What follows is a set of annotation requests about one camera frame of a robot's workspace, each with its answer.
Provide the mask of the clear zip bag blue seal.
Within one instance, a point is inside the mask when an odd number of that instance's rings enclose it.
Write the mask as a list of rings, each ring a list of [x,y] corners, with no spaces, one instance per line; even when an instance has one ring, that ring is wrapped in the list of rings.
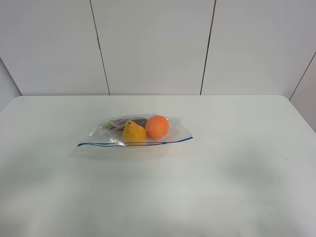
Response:
[[[135,119],[135,118],[146,118],[147,120],[152,116],[156,115],[127,115],[114,119],[110,119],[106,122],[116,119]],[[169,131],[161,139],[155,140],[147,135],[146,141],[140,146],[154,146],[168,143],[183,142],[192,139],[191,133],[182,124],[182,119],[180,118],[169,118],[165,117],[169,122]],[[100,124],[100,126],[94,129],[89,136],[86,138],[85,142],[81,142],[78,146],[82,145],[93,145],[100,147],[117,147],[117,146],[132,146],[128,145],[123,141],[122,133],[123,130],[107,130],[104,126],[105,123]]]

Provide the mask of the orange fruit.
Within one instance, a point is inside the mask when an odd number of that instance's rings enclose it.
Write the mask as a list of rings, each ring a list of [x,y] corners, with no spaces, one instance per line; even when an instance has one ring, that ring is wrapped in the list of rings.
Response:
[[[161,139],[169,131],[169,122],[163,116],[152,116],[145,124],[147,135],[155,140]]]

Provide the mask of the yellow pear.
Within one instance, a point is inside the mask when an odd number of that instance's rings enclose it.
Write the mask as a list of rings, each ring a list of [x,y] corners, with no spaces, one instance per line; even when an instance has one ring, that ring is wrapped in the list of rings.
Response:
[[[124,125],[122,138],[128,145],[142,145],[147,138],[146,130],[134,121],[127,121]]]

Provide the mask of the dark purple eggplant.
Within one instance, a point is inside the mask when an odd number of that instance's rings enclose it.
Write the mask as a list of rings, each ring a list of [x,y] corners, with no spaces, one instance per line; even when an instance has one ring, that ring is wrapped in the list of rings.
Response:
[[[121,119],[116,119],[116,120],[111,120],[109,122],[106,122],[104,124],[104,128],[107,130],[112,130],[112,129],[117,129],[117,130],[123,130],[125,124],[128,121],[133,121],[135,122],[137,125],[142,126],[143,128],[145,128],[147,119],[146,118],[121,118]]]

